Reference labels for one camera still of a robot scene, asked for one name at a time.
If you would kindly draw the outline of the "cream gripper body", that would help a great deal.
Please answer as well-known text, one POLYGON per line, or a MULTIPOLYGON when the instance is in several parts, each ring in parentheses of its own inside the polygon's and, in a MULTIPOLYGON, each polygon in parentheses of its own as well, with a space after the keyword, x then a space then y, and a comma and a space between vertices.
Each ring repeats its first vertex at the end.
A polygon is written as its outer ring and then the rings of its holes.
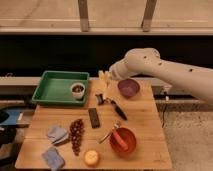
POLYGON ((110 68, 109 72, 113 80, 122 80, 125 78, 125 65, 123 63, 114 63, 110 68))

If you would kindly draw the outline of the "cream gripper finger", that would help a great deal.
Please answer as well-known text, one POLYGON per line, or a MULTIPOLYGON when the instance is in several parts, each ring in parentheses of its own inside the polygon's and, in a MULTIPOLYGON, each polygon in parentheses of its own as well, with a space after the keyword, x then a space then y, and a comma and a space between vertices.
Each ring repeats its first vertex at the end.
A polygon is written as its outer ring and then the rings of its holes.
POLYGON ((111 76, 110 76, 109 71, 105 71, 104 73, 105 73, 105 83, 106 83, 106 86, 108 87, 110 84, 111 76))
POLYGON ((98 77, 101 81, 105 81, 105 73, 102 70, 98 71, 98 77))

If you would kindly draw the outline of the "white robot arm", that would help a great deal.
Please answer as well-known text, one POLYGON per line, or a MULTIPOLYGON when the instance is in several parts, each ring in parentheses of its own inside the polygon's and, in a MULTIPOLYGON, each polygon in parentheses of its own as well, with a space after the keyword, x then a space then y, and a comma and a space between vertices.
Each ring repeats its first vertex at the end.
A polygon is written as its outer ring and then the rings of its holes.
POLYGON ((213 69, 162 60, 154 48, 129 50, 123 59, 100 70, 99 79, 109 86, 111 80, 124 80, 144 74, 186 90, 192 96, 213 106, 213 69))

